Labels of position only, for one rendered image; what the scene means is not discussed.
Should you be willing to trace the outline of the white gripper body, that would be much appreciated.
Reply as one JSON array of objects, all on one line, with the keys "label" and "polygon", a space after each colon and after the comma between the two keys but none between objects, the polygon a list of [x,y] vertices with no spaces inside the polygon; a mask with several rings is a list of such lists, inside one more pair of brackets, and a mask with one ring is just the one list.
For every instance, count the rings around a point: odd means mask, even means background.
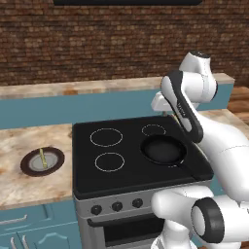
[{"label": "white gripper body", "polygon": [[156,112],[171,112],[172,108],[160,91],[158,91],[151,103],[152,109]]}]

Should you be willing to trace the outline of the black frying pan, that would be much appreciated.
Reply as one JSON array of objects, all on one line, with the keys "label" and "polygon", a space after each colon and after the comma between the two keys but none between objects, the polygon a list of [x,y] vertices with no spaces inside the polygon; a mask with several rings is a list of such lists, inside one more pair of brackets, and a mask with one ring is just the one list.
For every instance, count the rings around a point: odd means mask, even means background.
[{"label": "black frying pan", "polygon": [[143,140],[140,145],[140,151],[146,159],[155,164],[167,167],[177,166],[196,178],[193,171],[187,165],[184,165],[184,160],[188,155],[186,146],[172,136],[162,134],[151,135]]}]

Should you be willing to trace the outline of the blue raised counter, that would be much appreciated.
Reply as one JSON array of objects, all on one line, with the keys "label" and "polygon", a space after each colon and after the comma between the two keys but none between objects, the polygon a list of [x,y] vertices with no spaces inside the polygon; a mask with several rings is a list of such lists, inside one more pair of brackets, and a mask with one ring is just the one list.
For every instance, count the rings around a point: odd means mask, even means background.
[{"label": "blue raised counter", "polygon": [[0,129],[154,116],[160,78],[0,87]]}]

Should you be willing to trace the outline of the black and steel stove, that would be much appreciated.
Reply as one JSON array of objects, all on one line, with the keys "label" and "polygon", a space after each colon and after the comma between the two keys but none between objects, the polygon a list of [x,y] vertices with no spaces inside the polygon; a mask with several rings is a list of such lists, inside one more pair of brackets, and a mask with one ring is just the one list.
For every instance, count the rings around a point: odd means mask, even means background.
[{"label": "black and steel stove", "polygon": [[[140,145],[154,134],[172,136],[186,146],[188,155],[184,165],[196,178],[177,166],[158,165],[143,156]],[[195,184],[208,186],[213,178],[203,153],[170,116],[74,124],[72,160],[73,197],[83,249],[149,249],[157,236],[106,248],[103,229],[89,226],[87,219],[102,222],[153,213],[153,193]],[[136,198],[143,200],[140,208],[132,206]],[[116,201],[123,204],[118,212],[112,209]],[[102,207],[100,214],[90,212],[94,205]]]}]

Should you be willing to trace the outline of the brown plate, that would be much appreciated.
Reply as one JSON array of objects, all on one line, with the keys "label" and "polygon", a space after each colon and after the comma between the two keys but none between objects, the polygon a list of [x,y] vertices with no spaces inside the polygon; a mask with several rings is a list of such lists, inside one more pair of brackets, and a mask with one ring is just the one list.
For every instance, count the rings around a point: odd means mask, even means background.
[{"label": "brown plate", "polygon": [[24,174],[32,177],[43,177],[56,172],[62,167],[65,156],[59,149],[54,147],[42,148],[48,164],[47,169],[42,165],[39,149],[29,152],[21,160],[20,169]]}]

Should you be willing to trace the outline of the steel oven door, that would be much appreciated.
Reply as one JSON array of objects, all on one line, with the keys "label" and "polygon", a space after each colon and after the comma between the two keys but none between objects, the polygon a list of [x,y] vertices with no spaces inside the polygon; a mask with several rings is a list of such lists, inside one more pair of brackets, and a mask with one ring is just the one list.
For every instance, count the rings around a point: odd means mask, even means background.
[{"label": "steel oven door", "polygon": [[146,219],[98,228],[103,229],[104,246],[111,248],[154,238],[162,231],[163,224],[164,219]]}]

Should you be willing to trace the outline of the blue drawer front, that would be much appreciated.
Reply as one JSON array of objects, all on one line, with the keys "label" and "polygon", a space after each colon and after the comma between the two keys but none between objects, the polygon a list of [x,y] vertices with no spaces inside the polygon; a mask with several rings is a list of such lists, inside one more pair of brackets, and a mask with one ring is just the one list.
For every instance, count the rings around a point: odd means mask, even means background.
[{"label": "blue drawer front", "polygon": [[0,233],[40,229],[77,221],[75,206],[72,200],[0,210],[0,221],[21,218],[25,214],[28,215],[25,221],[0,226]]}]

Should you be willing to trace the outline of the blue cupboard door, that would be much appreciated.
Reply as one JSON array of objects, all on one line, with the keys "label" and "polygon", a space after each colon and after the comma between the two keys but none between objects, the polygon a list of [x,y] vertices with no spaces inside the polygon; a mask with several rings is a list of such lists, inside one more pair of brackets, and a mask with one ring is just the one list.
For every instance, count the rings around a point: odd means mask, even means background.
[{"label": "blue cupboard door", "polygon": [[19,231],[20,240],[24,234],[29,249],[82,249],[79,227],[76,223]]},{"label": "blue cupboard door", "polygon": [[21,249],[18,235],[15,232],[0,235],[0,249],[12,249],[11,237],[15,239],[17,249]]}]

